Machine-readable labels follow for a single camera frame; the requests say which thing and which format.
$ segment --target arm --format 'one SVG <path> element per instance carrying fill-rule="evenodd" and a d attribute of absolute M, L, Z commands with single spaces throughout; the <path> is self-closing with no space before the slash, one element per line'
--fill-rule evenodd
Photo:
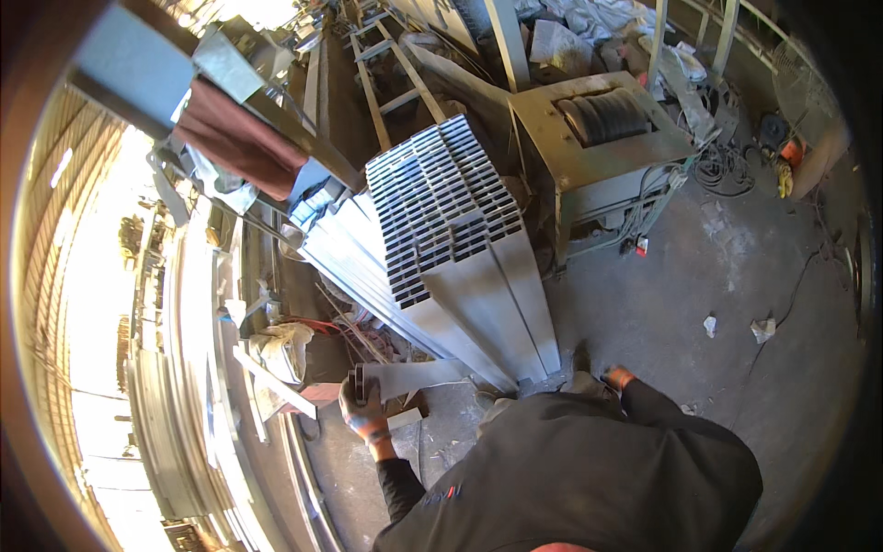
<path fill-rule="evenodd" d="M 366 390 L 367 404 L 356 405 L 352 380 L 349 376 L 343 380 L 338 397 L 340 411 L 343 421 L 365 440 L 365 445 L 371 451 L 389 511 L 389 520 L 396 524 L 419 502 L 426 490 L 414 475 L 411 464 L 399 458 L 392 446 L 389 424 L 381 407 L 380 383 L 368 380 Z"/>
<path fill-rule="evenodd" d="M 610 387 L 623 394 L 623 410 L 629 415 L 629 420 L 641 426 L 687 429 L 747 449 L 731 431 L 710 420 L 684 414 L 675 401 L 640 381 L 622 366 L 611 366 L 602 378 Z"/>

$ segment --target fan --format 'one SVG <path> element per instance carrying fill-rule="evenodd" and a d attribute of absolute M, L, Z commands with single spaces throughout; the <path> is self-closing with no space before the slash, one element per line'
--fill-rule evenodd
<path fill-rule="evenodd" d="M 840 110 L 799 42 L 782 41 L 773 52 L 773 88 L 781 114 L 800 138 L 817 146 L 822 134 L 840 119 Z"/>

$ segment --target hand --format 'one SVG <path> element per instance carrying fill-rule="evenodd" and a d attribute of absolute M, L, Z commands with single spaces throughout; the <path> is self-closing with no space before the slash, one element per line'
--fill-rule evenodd
<path fill-rule="evenodd" d="M 611 364 L 601 375 L 601 379 L 617 392 L 622 393 L 625 386 L 637 378 L 622 364 Z"/>
<path fill-rule="evenodd" d="M 377 378 L 365 380 L 365 392 L 367 403 L 364 406 L 357 405 L 355 382 L 352 375 L 347 375 L 340 386 L 337 401 L 340 403 L 343 422 L 370 446 L 389 439 L 389 423 L 383 415 L 381 385 Z"/>

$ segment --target stack of aluminum tubes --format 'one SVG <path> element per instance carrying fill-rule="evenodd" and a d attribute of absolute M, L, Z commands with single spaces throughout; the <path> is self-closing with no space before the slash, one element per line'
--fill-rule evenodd
<path fill-rule="evenodd" d="M 518 207 L 463 115 L 366 166 L 404 315 L 500 389 L 560 369 Z"/>
<path fill-rule="evenodd" d="M 464 116 L 366 166 L 298 252 L 394 331 L 495 387 L 561 361 L 533 250 L 512 196 Z"/>

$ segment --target corrugated roof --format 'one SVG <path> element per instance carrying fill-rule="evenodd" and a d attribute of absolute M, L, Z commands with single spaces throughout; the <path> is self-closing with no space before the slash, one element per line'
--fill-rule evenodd
<path fill-rule="evenodd" d="M 83 459 L 73 424 L 65 327 L 70 290 L 64 287 L 64 268 L 79 220 L 91 212 L 126 127 L 73 88 L 62 85 L 52 94 L 19 188 L 20 232 L 12 248 L 19 262 L 11 264 L 24 271 L 21 289 L 13 292 L 19 294 L 27 317 L 21 353 L 29 354 L 32 362 L 22 367 L 34 414 L 84 514 L 115 548 L 117 540 L 80 471 Z"/>

